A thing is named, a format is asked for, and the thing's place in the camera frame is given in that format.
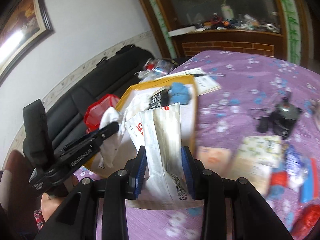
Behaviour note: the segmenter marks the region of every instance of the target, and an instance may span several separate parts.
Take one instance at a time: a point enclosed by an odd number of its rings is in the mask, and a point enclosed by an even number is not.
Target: framed painting
[[[22,0],[0,28],[0,85],[17,63],[53,32],[44,0]]]

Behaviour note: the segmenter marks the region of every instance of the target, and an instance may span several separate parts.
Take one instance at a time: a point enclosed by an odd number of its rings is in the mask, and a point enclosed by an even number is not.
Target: white cloth
[[[116,157],[117,150],[125,132],[124,121],[123,114],[116,111],[116,109],[114,109],[112,106],[104,112],[100,121],[99,129],[106,127],[111,122],[119,123],[118,132],[105,139],[100,146],[100,153],[103,158],[103,163],[109,168],[113,167],[113,160]]]

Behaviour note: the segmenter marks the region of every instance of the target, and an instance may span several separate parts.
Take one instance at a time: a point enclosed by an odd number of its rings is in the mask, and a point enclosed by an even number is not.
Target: purple bedsheet
[[[318,74],[283,60],[227,51],[201,52],[173,72],[196,67],[206,73],[226,74],[216,79],[221,90],[198,97],[196,146],[229,148],[235,153],[243,137],[261,135],[256,132],[257,121],[248,110],[266,106],[274,93],[291,91],[292,103],[304,113],[286,141],[303,155],[317,159],[319,181],[320,132],[309,109],[309,99],[318,99]],[[79,179],[93,176],[85,168],[76,175]],[[288,188],[281,200],[268,202],[288,229],[305,206],[299,203],[299,193]],[[127,208],[127,221],[130,240],[199,239],[202,208],[164,211]]]

